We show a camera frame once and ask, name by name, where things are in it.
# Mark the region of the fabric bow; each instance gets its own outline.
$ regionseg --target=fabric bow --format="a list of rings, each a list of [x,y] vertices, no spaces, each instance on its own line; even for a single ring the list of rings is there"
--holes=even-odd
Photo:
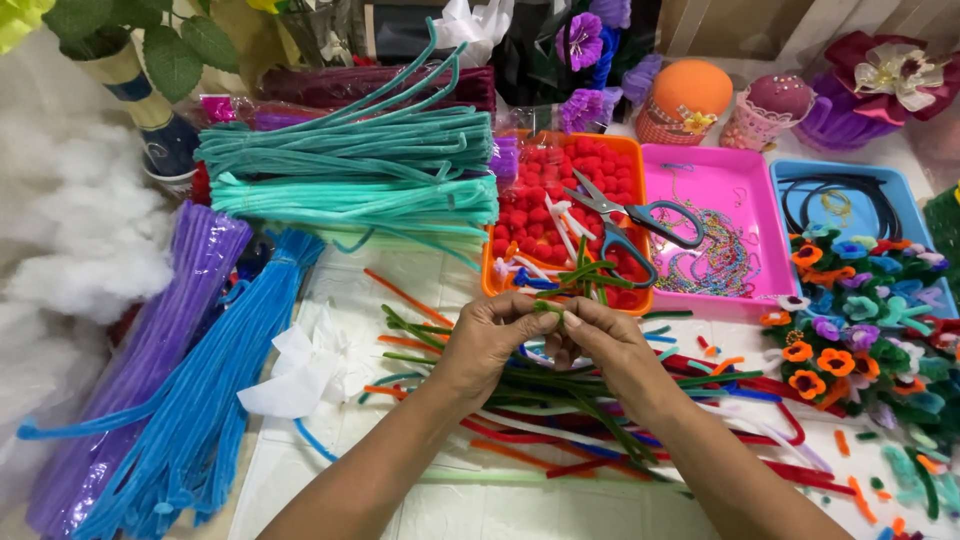
[[[333,323],[329,304],[320,309],[312,340],[294,324],[273,343],[280,356],[270,380],[237,392],[240,404],[250,414],[302,418],[317,408],[321,398],[345,403],[363,392],[370,379],[363,364],[349,361],[352,343]]]
[[[934,61],[925,47],[920,39],[857,31],[834,41],[824,57],[836,66],[834,77],[860,98],[854,111],[901,126],[911,113],[923,121],[936,116],[960,91],[960,52]]]

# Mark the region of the green leaf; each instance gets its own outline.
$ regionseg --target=green leaf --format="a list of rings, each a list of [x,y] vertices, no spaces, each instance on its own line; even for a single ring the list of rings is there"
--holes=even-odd
[[[205,64],[229,73],[239,73],[236,47],[217,23],[194,15],[183,21],[180,33]]]
[[[76,41],[106,24],[112,7],[113,0],[59,0],[43,22],[60,39]]]
[[[145,6],[135,0],[116,0],[113,2],[113,11],[110,12],[109,22],[131,28],[150,28],[163,21],[163,12]]]
[[[204,74],[204,63],[169,26],[147,29],[143,60],[150,80],[170,103],[185,98]]]
[[[171,12],[174,10],[174,0],[117,0],[118,2],[137,2],[148,8],[153,8],[161,12]]]

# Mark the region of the pink tray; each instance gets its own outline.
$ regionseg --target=pink tray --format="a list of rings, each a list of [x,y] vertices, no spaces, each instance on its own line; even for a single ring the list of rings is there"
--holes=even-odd
[[[749,280],[755,286],[752,298],[654,288],[654,310],[686,308],[692,309],[700,319],[755,322],[760,315],[777,307],[776,300],[763,297],[797,294],[790,250],[783,235],[783,219],[763,156],[749,150],[699,146],[644,144],[641,148],[647,203],[674,200],[673,174],[671,169],[663,168],[663,164],[693,165],[692,172],[672,169],[677,172],[677,195],[681,201],[689,199],[696,209],[715,209],[727,214],[734,227],[743,229],[743,244],[751,254],[752,266],[756,268],[759,261],[760,269],[759,274]],[[677,232],[692,235],[692,231],[684,227],[679,227]],[[652,235],[652,240],[658,245],[663,243],[659,236]],[[665,272],[669,259],[680,251],[681,248],[667,243],[655,256],[654,263]],[[699,254],[696,249],[689,251]],[[688,276],[692,260],[693,257],[683,258],[678,263]]]

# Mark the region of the vase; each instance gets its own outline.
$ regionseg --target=vase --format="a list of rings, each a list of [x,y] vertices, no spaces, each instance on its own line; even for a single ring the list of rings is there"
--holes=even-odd
[[[814,77],[810,87],[817,93],[817,99],[794,133],[811,148],[821,152],[852,152],[902,128],[856,112],[860,98],[837,81],[832,72]]]
[[[143,165],[151,178],[176,197],[189,197],[197,169],[193,151],[200,146],[198,130],[154,90],[133,43],[128,41],[115,54],[75,64],[123,102],[143,137]]]

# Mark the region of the scissors handle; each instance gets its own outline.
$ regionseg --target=scissors handle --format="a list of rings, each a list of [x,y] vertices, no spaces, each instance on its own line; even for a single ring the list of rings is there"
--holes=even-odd
[[[654,267],[650,260],[643,256],[640,250],[636,248],[634,243],[630,241],[630,238],[623,233],[622,229],[613,223],[610,223],[609,221],[604,222],[603,229],[604,233],[606,234],[604,234],[603,247],[600,248],[600,258],[606,260],[607,250],[610,249],[611,246],[620,246],[630,255],[630,257],[634,258],[634,260],[640,264],[640,266],[649,276],[645,282],[634,282],[634,288],[644,289],[657,282],[657,268]],[[615,278],[620,280],[625,279],[623,276],[620,276],[616,270],[611,269],[609,272],[610,275]]]
[[[693,212],[683,205],[678,205],[673,201],[654,201],[649,205],[627,205],[624,207],[624,209],[627,210],[627,215],[630,216],[630,219],[633,220],[634,223],[666,238],[667,240],[684,249],[693,249],[704,241],[704,225],[700,223],[700,220],[697,219],[697,216],[693,215]],[[654,218],[651,212],[655,209],[670,209],[679,213],[681,216],[690,221],[690,226],[693,228],[694,232],[696,232],[696,236],[691,240],[677,236],[673,231],[670,231],[664,227]]]

